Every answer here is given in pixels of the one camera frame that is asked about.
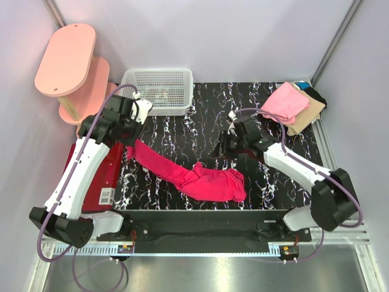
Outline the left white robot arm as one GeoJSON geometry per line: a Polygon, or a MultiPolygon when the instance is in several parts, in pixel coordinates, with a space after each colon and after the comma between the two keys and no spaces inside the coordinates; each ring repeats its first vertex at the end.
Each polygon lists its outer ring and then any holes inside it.
{"type": "Polygon", "coordinates": [[[97,114],[88,116],[78,132],[75,149],[60,182],[43,207],[33,207],[31,222],[46,235],[75,248],[110,233],[119,241],[131,226],[116,211],[84,214],[82,207],[94,176],[117,143],[133,146],[152,110],[151,102],[113,95],[97,114]]]}

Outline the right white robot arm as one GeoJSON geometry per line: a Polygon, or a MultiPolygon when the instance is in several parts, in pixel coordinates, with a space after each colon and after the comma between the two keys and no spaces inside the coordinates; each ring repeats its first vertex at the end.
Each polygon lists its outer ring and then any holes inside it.
{"type": "Polygon", "coordinates": [[[331,232],[353,214],[360,212],[359,202],[349,174],[343,169],[329,170],[294,153],[284,143],[263,134],[255,122],[238,119],[222,131],[211,153],[213,158],[236,159],[247,155],[284,173],[311,196],[311,203],[285,213],[276,225],[283,241],[292,240],[299,230],[320,227],[331,232]]]}

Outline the magenta t shirt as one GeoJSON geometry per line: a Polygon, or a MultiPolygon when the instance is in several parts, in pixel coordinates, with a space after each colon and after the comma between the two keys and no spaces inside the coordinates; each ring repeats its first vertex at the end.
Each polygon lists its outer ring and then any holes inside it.
{"type": "Polygon", "coordinates": [[[127,158],[135,159],[158,178],[172,183],[178,191],[197,201],[243,202],[244,175],[235,169],[207,169],[197,162],[188,170],[156,153],[140,140],[127,148],[127,158]]]}

